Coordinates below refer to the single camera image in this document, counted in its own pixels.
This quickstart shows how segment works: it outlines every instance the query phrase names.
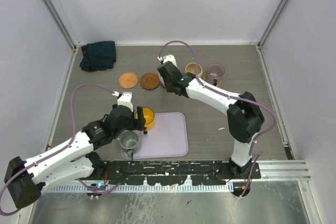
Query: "mug handle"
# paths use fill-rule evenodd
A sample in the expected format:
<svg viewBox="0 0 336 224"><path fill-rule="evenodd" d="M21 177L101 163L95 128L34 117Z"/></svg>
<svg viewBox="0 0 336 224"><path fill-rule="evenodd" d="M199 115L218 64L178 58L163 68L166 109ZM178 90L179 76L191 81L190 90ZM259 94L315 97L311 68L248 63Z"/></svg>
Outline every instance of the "mug handle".
<svg viewBox="0 0 336 224"><path fill-rule="evenodd" d="M133 151L130 150L127 152L128 161L133 161Z"/></svg>

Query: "scratched floor surface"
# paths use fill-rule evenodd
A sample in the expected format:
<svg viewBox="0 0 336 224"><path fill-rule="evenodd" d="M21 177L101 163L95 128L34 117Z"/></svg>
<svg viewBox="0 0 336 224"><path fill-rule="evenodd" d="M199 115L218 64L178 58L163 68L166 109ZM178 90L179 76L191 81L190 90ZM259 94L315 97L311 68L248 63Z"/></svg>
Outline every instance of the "scratched floor surface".
<svg viewBox="0 0 336 224"><path fill-rule="evenodd" d="M77 85L97 83L119 92L125 91L118 85L118 78L125 72L134 72L140 77L146 72L156 72L159 65L156 59L161 47L158 46L121 46L117 47L117 62L114 69L88 73L80 70L79 52L70 76L68 89L58 119L53 146L69 139L72 135L70 97ZM210 63L220 63L225 68L221 88L231 92L249 91L258 102L271 108L271 101L265 84L263 70L254 46L195 46L199 62L206 72ZM184 46L169 46L165 54L173 54L177 65L183 70L187 63L195 61L191 52ZM200 101L167 93L159 86L157 89L144 90L140 84L127 90L133 92L134 106L148 106L156 113L182 112L186 119L189 152L184 157L166 159L219 159L228 160L233 151L233 138L228 131L227 118L216 109ZM104 90L85 87L79 90L75 99L77 130L90 121L103 117L111 111L116 98ZM263 128L272 124L272 118L263 111L266 121ZM274 129L258 140L255 152L264 151L261 159L286 159L279 131ZM105 160L123 159L117 141L98 149Z"/></svg>
<svg viewBox="0 0 336 224"><path fill-rule="evenodd" d="M67 206L69 210L49 209ZM297 182L253 182L243 200L231 193L118 193L99 200L82 193L47 193L35 204L29 222L45 223L308 224L309 220Z"/></svg>

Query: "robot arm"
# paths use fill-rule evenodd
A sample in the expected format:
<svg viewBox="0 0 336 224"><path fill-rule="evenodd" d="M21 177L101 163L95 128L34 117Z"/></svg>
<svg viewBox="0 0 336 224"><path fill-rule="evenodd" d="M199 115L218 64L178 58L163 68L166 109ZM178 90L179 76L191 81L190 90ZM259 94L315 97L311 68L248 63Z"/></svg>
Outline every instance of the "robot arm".
<svg viewBox="0 0 336 224"><path fill-rule="evenodd" d="M23 172L8 185L15 206L18 209L24 208L35 202L44 192L67 181L102 175L105 164L94 152L96 149L111 143L124 130L138 130L146 134L142 107L137 107L136 119L131 99L130 92L119 95L118 104L113 105L110 114L82 128L71 144L69 139L25 161L20 157L13 158L8 164L5 183L23 168L68 146L64 151Z"/></svg>
<svg viewBox="0 0 336 224"><path fill-rule="evenodd" d="M231 93L212 86L213 89L227 94L228 97L217 94L204 87L205 81L196 79L192 73L182 75L176 66L172 55L167 60L159 58L161 65L157 68L166 86L167 92L200 100L224 113L228 117L229 131L234 138L234 150L229 160L234 174L242 174L251 163L249 153L253 138L258 134L264 122L264 116L258 106L241 102L228 97L241 97L255 101L251 93L243 95Z"/></svg>

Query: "yellow mug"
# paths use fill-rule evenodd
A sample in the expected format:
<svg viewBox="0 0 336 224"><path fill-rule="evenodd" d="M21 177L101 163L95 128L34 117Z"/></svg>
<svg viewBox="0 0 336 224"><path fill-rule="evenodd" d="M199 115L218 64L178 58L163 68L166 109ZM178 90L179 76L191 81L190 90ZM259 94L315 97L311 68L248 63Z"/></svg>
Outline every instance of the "yellow mug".
<svg viewBox="0 0 336 224"><path fill-rule="evenodd" d="M145 127L150 131L155 126L155 114L150 108L143 108L143 117L146 119ZM135 119L138 119L138 113L135 114Z"/></svg>

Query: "pink tray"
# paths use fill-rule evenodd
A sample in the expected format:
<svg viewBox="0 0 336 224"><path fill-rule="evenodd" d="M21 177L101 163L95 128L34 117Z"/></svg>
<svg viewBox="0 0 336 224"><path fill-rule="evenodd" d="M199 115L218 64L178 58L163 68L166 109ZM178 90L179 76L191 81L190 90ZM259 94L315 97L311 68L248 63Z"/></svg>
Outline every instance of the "pink tray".
<svg viewBox="0 0 336 224"><path fill-rule="evenodd" d="M134 132L142 139L142 147L133 154L134 159L182 157L188 153L185 117L180 112L155 114L155 126L147 135ZM121 155L127 159L125 152L121 151Z"/></svg>

